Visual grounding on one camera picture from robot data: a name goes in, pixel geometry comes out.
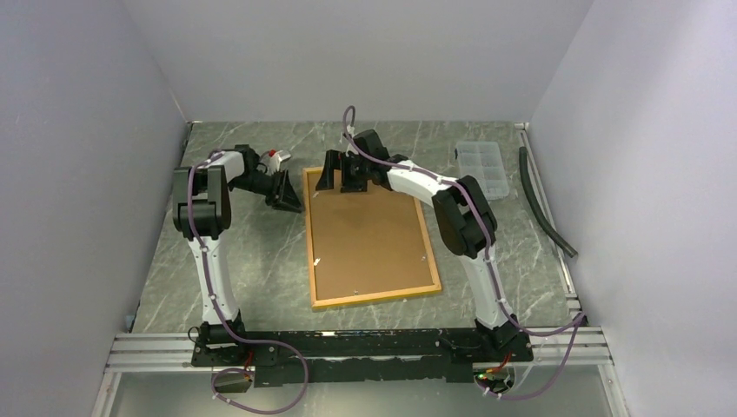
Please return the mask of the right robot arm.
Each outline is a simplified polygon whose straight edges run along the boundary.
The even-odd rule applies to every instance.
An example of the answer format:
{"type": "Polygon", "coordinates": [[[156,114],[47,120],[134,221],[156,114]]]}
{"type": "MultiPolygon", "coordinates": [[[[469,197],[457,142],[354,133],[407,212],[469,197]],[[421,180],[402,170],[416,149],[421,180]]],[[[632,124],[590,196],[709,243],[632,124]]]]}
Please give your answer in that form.
{"type": "Polygon", "coordinates": [[[326,152],[316,190],[333,189],[339,172],[343,193],[365,192],[372,182],[429,205],[443,244],[459,257],[468,279],[480,333],[479,351],[488,360],[501,359],[524,338],[497,278],[497,221],[478,181],[470,175],[460,179],[440,175],[406,156],[391,155],[373,129],[345,137],[349,150],[326,152]]]}

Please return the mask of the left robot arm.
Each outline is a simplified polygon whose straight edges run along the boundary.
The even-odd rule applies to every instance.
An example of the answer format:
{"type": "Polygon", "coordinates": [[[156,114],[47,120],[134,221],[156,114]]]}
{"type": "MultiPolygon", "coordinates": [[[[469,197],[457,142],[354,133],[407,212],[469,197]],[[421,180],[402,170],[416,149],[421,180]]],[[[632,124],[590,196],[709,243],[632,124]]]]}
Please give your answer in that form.
{"type": "Polygon", "coordinates": [[[289,172],[282,167],[291,158],[287,150],[258,153],[242,144],[215,149],[204,160],[174,172],[173,223],[194,256],[203,300],[197,342],[215,344],[215,354],[229,365],[242,362],[249,352],[224,237],[233,220],[230,192],[261,195],[266,206],[277,211],[302,212],[289,172]]]}

